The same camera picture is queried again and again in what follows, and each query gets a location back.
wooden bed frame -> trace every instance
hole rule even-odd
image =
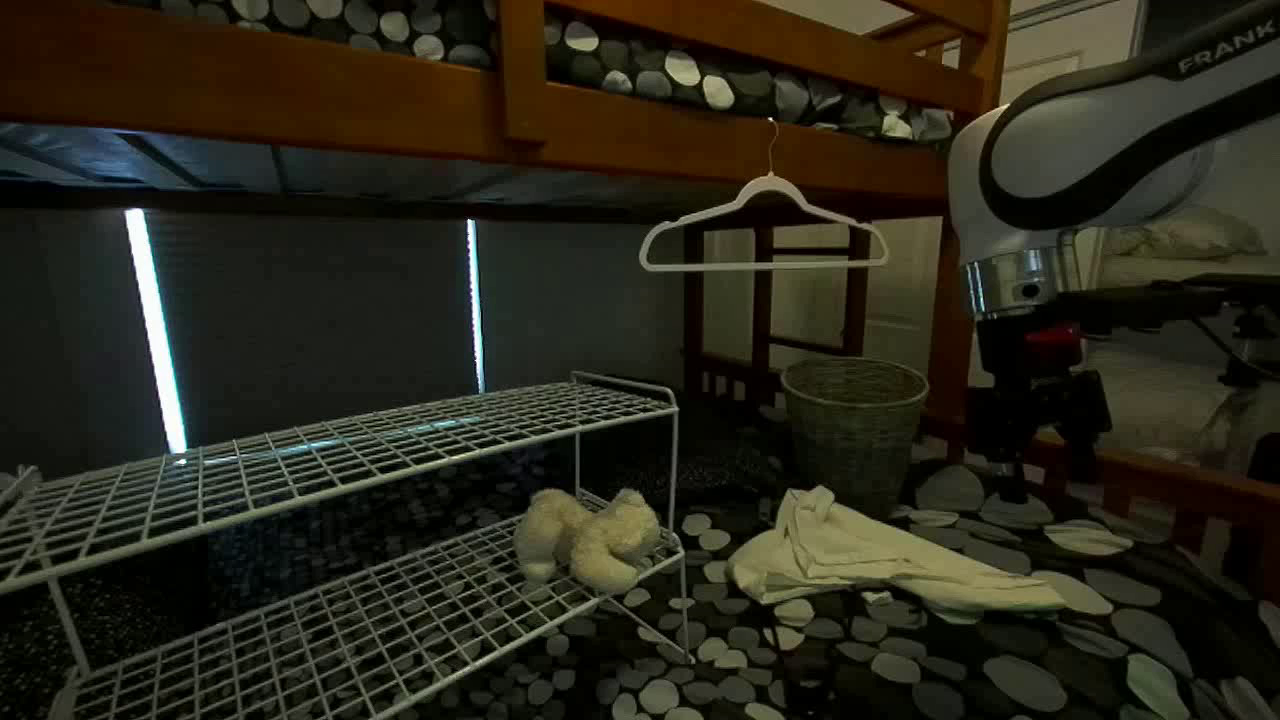
[[[750,0],[509,0],[500,5],[500,72],[419,66],[406,56],[346,54],[337,45],[260,38],[235,29],[171,23],[161,12],[136,12],[109,0],[9,5],[0,23],[0,120],[168,131],[205,139],[240,139],[276,148],[385,153],[419,160],[470,160],[529,173],[589,173],[591,180],[631,176],[678,180],[732,194],[759,173],[764,120],[687,114],[671,104],[607,95],[591,90],[549,83],[544,12],[578,12],[591,21],[659,33],[669,42],[750,56],[776,69],[857,83],[915,104],[957,109],[961,120],[1001,95],[1006,0],[895,0],[913,12],[903,23],[873,38],[846,38]],[[10,158],[57,184],[57,160]],[[333,211],[340,200],[295,198],[221,198],[180,170],[155,170],[177,194],[0,194],[4,205],[164,205],[164,207],[235,207],[235,211]],[[873,145],[842,131],[786,130],[776,173],[802,194],[857,217],[944,217],[944,153]],[[509,205],[433,205],[396,211],[470,211],[535,217]],[[619,221],[623,211],[563,211],[554,221]],[[757,254],[768,258],[772,217],[757,229]],[[957,238],[939,238],[939,290],[933,322],[933,405],[926,427],[963,440],[966,386],[966,304],[961,290]],[[846,332],[838,348],[860,352],[863,278],[846,278]],[[750,399],[772,399],[776,374],[768,343],[796,343],[768,328],[768,304],[757,304],[750,366],[702,358],[700,348],[700,278],[687,280],[687,387],[745,386]],[[1202,515],[1229,515],[1263,531],[1259,587],[1280,595],[1280,491],[1181,464],[1105,457],[1106,510],[1128,496],[1154,496],[1184,514],[1181,538],[1197,539]]]

white towel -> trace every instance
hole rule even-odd
[[[786,491],[776,525],[732,552],[736,587],[759,606],[827,587],[903,587],[939,611],[1052,611],[1063,595],[834,506],[827,488]]]

crumpled fabric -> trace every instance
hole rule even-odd
[[[759,606],[833,587],[901,587],[939,611],[1054,611],[1063,595],[926,543],[913,531],[842,510],[827,488],[793,488],[776,525],[732,552],[727,573]]]

light strip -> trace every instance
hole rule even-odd
[[[470,366],[476,366],[476,391],[487,391],[484,374],[484,310],[479,310],[479,223],[466,217],[466,299],[470,299]]]
[[[177,395],[177,374],[171,374],[171,348],[168,348],[168,323],[164,323],[147,211],[126,207],[125,229],[126,229],[136,296],[145,304],[145,328],[147,328],[147,348],[153,348],[164,440],[168,440],[168,453],[186,453],[186,425],[185,425],[185,405]]]

bunk bed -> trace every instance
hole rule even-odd
[[[153,205],[663,221],[732,198],[748,176],[764,173],[776,139],[772,170],[827,207],[863,221],[939,217],[944,130],[882,131],[879,120],[944,118],[957,130],[992,109],[1006,33],[1002,0],[895,0],[903,21],[863,38],[748,0],[502,0],[479,5],[487,45],[447,56],[442,42],[439,50],[410,45],[410,33],[419,33],[417,16],[406,16],[410,5],[403,5],[406,29],[391,23],[396,50],[337,38],[333,23],[299,16],[260,16],[265,10],[272,12],[276,5],[10,5],[0,29],[0,61],[10,69],[0,82],[0,200],[10,207]],[[333,5],[295,0],[280,10],[307,12]],[[604,83],[604,61],[600,69],[584,69],[589,61],[578,69],[563,66],[568,23],[594,29],[594,42],[568,54],[591,56],[600,38],[627,45],[631,56],[644,56],[636,50],[671,50],[678,61],[693,56],[702,61],[700,69],[717,69],[717,77],[724,72],[724,83],[717,91],[700,90],[702,99],[675,90],[636,91],[641,72],[627,77],[631,90],[614,77]],[[772,118],[768,109],[727,114],[724,90],[738,91],[727,82],[732,69],[786,77],[796,90],[806,90],[802,109],[782,118],[793,126],[778,135],[764,120]],[[838,95],[834,120],[825,118],[827,109],[815,109],[815,90]],[[874,109],[879,120],[846,114],[853,104]],[[738,229],[757,229],[759,258],[776,254],[768,241],[772,223],[786,223],[786,211],[759,205],[738,217]],[[961,453],[970,332],[957,238],[944,233],[939,250],[926,432]],[[857,280],[846,284],[853,318],[863,304]],[[768,352],[757,352],[757,366],[709,359],[700,352],[695,304],[700,280],[693,278],[684,328],[687,387],[702,387],[702,375],[727,375],[745,380],[750,399],[768,399],[776,391]],[[768,310],[759,310],[757,348],[768,343],[782,340],[768,332]],[[853,323],[842,343],[827,352],[857,348],[860,332]],[[574,437],[574,405],[563,415],[568,425],[554,425],[554,437]],[[1036,453],[1048,467],[1063,467],[1059,450]],[[1197,538],[1202,515],[1273,530],[1273,510],[1280,510],[1280,491],[1229,477],[1128,457],[1106,457],[1105,467],[1106,510],[1123,514],[1128,491],[1170,499],[1187,515],[1181,522],[1181,538]],[[1259,566],[1259,587],[1267,592],[1280,592],[1274,552],[1280,538],[1267,538]],[[40,562],[22,583],[81,569],[74,552],[67,562],[22,556]],[[171,655],[164,653],[145,655],[136,678],[153,667],[161,678]],[[406,709],[406,699],[385,688],[375,712],[391,709]]]

